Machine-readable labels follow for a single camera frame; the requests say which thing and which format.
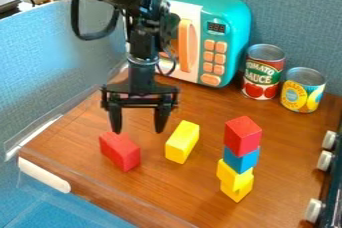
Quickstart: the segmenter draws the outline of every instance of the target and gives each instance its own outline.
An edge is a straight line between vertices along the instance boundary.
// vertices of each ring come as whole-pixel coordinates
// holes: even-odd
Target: stacked blocks
[[[184,164],[199,139],[199,125],[183,120],[165,144],[165,158]]]
[[[243,116],[225,124],[223,159],[217,166],[221,191],[235,202],[242,200],[253,188],[253,167],[260,153],[261,128]]]
[[[111,159],[122,171],[127,172],[140,164],[140,148],[127,134],[106,132],[99,140],[102,154]]]

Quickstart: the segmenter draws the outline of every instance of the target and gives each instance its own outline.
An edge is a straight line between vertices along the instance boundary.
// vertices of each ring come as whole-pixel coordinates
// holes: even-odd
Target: metal knob
[[[318,162],[317,162],[317,168],[322,171],[327,171],[331,160],[333,158],[333,154],[328,151],[322,151],[321,156],[319,156]]]
[[[322,205],[320,200],[311,199],[305,212],[305,220],[313,224],[316,223],[321,213]]]
[[[322,147],[327,150],[331,150],[334,147],[336,140],[336,133],[328,130],[323,139]]]

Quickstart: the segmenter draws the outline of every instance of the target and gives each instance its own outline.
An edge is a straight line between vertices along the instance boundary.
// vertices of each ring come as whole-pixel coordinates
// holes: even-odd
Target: wooden table
[[[100,153],[98,137],[110,127],[98,92],[30,142],[21,156],[68,180],[73,193],[142,227],[311,227],[302,219],[309,199],[320,194],[324,174],[315,167],[326,130],[337,127],[341,98],[326,94],[315,113],[298,114],[279,99],[247,99],[234,83],[212,89],[159,80],[182,90],[164,133],[154,133],[152,110],[124,111],[123,130],[142,148],[140,167],[123,173]],[[254,189],[236,204],[220,192],[215,172],[224,123],[242,115],[263,129],[263,137]],[[201,126],[184,165],[164,158],[164,144],[181,120]]]

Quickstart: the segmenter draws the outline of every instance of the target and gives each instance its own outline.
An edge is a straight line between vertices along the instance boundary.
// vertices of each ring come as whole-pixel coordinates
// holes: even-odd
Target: toy microwave
[[[251,12],[240,0],[170,0],[180,17],[171,40],[177,58],[171,77],[211,87],[227,85],[235,75],[251,27]],[[161,53],[167,72],[172,61]]]

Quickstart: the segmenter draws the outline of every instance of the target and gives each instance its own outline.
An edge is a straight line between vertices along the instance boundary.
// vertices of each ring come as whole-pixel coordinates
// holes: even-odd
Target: tin can
[[[317,110],[326,85],[325,77],[318,71],[296,67],[287,71],[280,102],[286,108],[300,113]]]
[[[257,44],[247,50],[242,92],[253,99],[268,100],[278,93],[285,53],[277,46]]]

